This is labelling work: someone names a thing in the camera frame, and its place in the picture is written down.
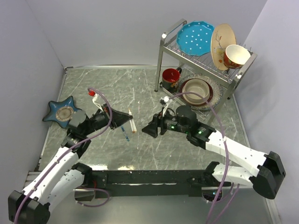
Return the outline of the white orange-tipped marker pen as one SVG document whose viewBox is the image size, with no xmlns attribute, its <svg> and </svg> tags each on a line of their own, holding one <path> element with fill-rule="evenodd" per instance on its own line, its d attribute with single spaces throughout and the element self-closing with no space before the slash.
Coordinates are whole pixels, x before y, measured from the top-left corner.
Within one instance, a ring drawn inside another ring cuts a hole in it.
<svg viewBox="0 0 299 224">
<path fill-rule="evenodd" d="M 132 133 L 136 133 L 137 132 L 137 128 L 135 126 L 135 122 L 134 122 L 133 119 L 130 120 L 130 124 L 131 124 Z"/>
</svg>

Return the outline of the blue marker pen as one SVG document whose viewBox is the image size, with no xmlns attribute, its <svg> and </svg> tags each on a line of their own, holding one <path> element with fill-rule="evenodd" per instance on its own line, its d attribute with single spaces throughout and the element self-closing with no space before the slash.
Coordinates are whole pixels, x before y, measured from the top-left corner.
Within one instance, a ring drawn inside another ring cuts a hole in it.
<svg viewBox="0 0 299 224">
<path fill-rule="evenodd" d="M 122 132 L 123 132 L 123 134 L 124 134 L 124 136 L 125 136 L 126 140 L 129 142 L 129 141 L 130 141 L 130 139 L 129 139 L 129 137 L 128 137 L 128 135 L 127 135 L 127 133 L 126 133 L 126 131 L 125 131 L 125 129 L 124 129 L 124 127 L 123 127 L 123 126 L 121 126 L 121 130 L 122 130 Z"/>
</svg>

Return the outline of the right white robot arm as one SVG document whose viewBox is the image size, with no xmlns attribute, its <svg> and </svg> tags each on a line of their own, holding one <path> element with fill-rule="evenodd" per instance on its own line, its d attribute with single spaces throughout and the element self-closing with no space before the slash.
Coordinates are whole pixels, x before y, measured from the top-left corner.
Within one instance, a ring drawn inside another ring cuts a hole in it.
<svg viewBox="0 0 299 224">
<path fill-rule="evenodd" d="M 196 113 L 187 105 L 176 109 L 171 115 L 162 109 L 153 115 L 142 132 L 156 138 L 166 131 L 185 133 L 187 140 L 194 146 L 228 157 L 237 166 L 213 163 L 212 170 L 204 175 L 205 182 L 215 186 L 222 180 L 252 187 L 256 193 L 275 199 L 286 176 L 280 156 L 271 151 L 268 154 L 246 147 L 230 138 L 223 137 L 215 130 L 197 120 Z"/>
</svg>

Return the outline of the white yellow marker pen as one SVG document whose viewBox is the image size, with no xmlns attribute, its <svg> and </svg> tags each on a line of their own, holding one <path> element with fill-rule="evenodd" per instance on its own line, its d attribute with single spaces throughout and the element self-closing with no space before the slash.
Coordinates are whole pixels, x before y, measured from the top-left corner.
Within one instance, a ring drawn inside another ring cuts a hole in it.
<svg viewBox="0 0 299 224">
<path fill-rule="evenodd" d="M 129 108 L 128 108 L 128 113 L 129 113 L 130 116 L 133 117 L 132 112 Z M 131 118 L 129 122 L 130 122 L 130 125 L 133 126 L 133 118 Z"/>
</svg>

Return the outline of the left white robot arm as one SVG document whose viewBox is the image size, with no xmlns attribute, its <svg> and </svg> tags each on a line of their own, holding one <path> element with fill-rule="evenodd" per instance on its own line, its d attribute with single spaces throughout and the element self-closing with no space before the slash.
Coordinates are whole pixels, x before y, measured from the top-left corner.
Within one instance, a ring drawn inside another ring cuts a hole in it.
<svg viewBox="0 0 299 224">
<path fill-rule="evenodd" d="M 8 197 L 9 220 L 15 224 L 47 223 L 53 210 L 71 191 L 93 182 L 92 168 L 78 162 L 91 143 L 88 135 L 100 129 L 116 129 L 132 117 L 107 105 L 91 118 L 83 110 L 74 112 L 67 136 L 53 159 L 27 187 Z"/>
</svg>

